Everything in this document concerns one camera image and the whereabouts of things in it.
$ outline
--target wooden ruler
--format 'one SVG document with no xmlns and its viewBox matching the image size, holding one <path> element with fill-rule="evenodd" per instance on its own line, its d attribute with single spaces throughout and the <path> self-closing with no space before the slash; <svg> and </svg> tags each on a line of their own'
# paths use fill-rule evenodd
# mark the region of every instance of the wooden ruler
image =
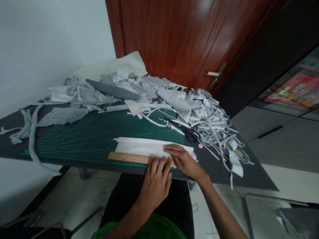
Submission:
<svg viewBox="0 0 319 239">
<path fill-rule="evenodd" d="M 138 154 L 128 154 L 128 153 L 119 153 L 119 152 L 110 152 L 107 159 L 119 160 L 119 161 L 126 161 L 126 162 L 133 162 L 133 163 L 149 163 L 149 157 L 138 155 Z M 177 168 L 176 164 L 173 161 L 172 167 Z"/>
<path fill-rule="evenodd" d="M 239 156 L 243 157 L 243 153 L 241 151 L 239 151 L 238 149 L 235 149 L 234 151 L 236 154 L 238 154 Z"/>
</svg>

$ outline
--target hand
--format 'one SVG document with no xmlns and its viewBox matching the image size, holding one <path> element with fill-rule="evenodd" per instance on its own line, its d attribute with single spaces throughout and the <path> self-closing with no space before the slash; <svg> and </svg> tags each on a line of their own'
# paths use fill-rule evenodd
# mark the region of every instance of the hand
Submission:
<svg viewBox="0 0 319 239">
<path fill-rule="evenodd" d="M 169 188 L 172 183 L 172 173 L 169 172 L 172 166 L 172 159 L 163 157 L 161 159 L 151 157 L 145 175 L 137 203 L 143 205 L 151 213 L 168 196 Z"/>
<path fill-rule="evenodd" d="M 192 158 L 192 156 L 180 145 L 169 144 L 164 145 L 164 152 L 174 156 L 174 161 L 177 167 L 187 176 L 190 176 L 195 181 L 206 176 L 203 168 Z"/>
</svg>

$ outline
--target red poster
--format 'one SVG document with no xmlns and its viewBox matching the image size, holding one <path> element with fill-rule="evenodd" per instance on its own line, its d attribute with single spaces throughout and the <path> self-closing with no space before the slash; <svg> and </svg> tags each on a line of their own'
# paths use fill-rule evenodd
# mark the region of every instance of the red poster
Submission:
<svg viewBox="0 0 319 239">
<path fill-rule="evenodd" d="M 319 72 L 300 67 L 262 100 L 308 109 L 319 104 Z"/>
</svg>

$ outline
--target scissors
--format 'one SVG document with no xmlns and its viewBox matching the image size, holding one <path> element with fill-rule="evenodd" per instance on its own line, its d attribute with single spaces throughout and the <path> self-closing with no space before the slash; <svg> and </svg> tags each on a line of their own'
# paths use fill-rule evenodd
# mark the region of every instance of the scissors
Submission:
<svg viewBox="0 0 319 239">
<path fill-rule="evenodd" d="M 200 135 L 197 131 L 190 129 L 190 128 L 187 128 L 181 124 L 178 124 L 178 123 L 172 121 L 171 119 L 168 119 L 168 118 L 164 118 L 164 119 L 167 120 L 170 124 L 180 128 L 183 131 L 183 133 L 185 134 L 185 136 L 189 142 L 196 143 L 200 139 Z"/>
</svg>

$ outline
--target table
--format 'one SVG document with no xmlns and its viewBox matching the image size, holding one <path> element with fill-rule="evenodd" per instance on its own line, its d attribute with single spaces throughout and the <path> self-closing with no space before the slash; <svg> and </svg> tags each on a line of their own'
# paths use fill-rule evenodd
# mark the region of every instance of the table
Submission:
<svg viewBox="0 0 319 239">
<path fill-rule="evenodd" d="M 59 105 L 45 105 L 39 112 L 38 118 L 39 120 L 42 119 L 47 113 L 51 111 L 54 107 L 69 107 L 69 103 L 67 104 L 59 104 Z M 29 106 L 26 109 L 30 109 L 31 112 L 35 110 L 36 106 Z M 8 115 L 7 117 L 4 117 L 3 119 L 0 119 L 0 126 L 3 126 L 5 129 L 10 129 L 14 127 L 23 127 L 24 120 L 23 116 L 20 113 L 20 111 L 14 112 L 11 115 Z M 43 135 L 48 129 L 50 129 L 52 126 L 49 127 L 40 127 L 37 128 L 37 135 L 36 137 L 39 137 L 40 135 Z M 20 159 L 20 160 L 29 160 L 30 158 L 24 158 L 17 156 L 17 153 L 22 151 L 28 146 L 28 139 L 23 139 L 23 143 L 12 145 L 9 139 L 9 135 L 1 135 L 0 136 L 0 157 L 3 158 L 10 158 L 10 159 Z M 241 141 L 243 139 L 238 134 L 237 138 Z M 213 183 L 217 184 L 230 184 L 229 178 L 230 173 L 225 169 L 223 163 L 221 160 L 217 160 L 214 158 L 211 153 L 203 148 L 198 147 L 198 143 L 193 144 L 190 143 L 187 139 L 185 139 L 186 145 L 194 147 L 194 152 L 197 156 L 197 159 L 199 161 L 199 164 L 202 166 L 202 168 L 209 174 L 211 181 Z M 214 148 L 210 147 L 210 150 L 214 152 L 216 155 L 218 153 L 215 151 Z M 271 178 L 268 176 L 266 171 L 263 169 L 263 167 L 258 162 L 257 158 L 254 156 L 254 154 L 250 151 L 250 149 L 246 146 L 244 148 L 246 153 L 249 155 L 251 161 L 255 163 L 255 165 L 243 165 L 244 168 L 244 177 L 241 178 L 236 174 L 233 174 L 233 184 L 235 187 L 248 187 L 248 188 L 257 188 L 257 189 L 266 189 L 266 190 L 275 190 L 278 191 L 278 188 L 273 183 Z M 99 169 L 99 170 L 108 170 L 108 171 L 114 171 L 114 172 L 120 172 L 120 173 L 132 173 L 132 174 L 144 174 L 145 169 L 141 168 L 129 168 L 129 167 L 118 167 L 118 166 L 109 166 L 109 165 L 96 165 L 96 164 L 90 164 L 90 163 L 75 163 L 75 162 L 59 162 L 56 160 L 42 160 L 43 163 L 51 163 L 51 164 L 57 164 L 57 165 L 66 165 L 71 167 L 78 167 L 80 169 L 80 176 L 81 178 L 87 177 L 87 169 Z M 183 173 L 179 172 L 173 172 L 172 178 L 175 179 L 182 179 L 182 180 L 192 180 L 190 177 L 186 176 Z"/>
</svg>

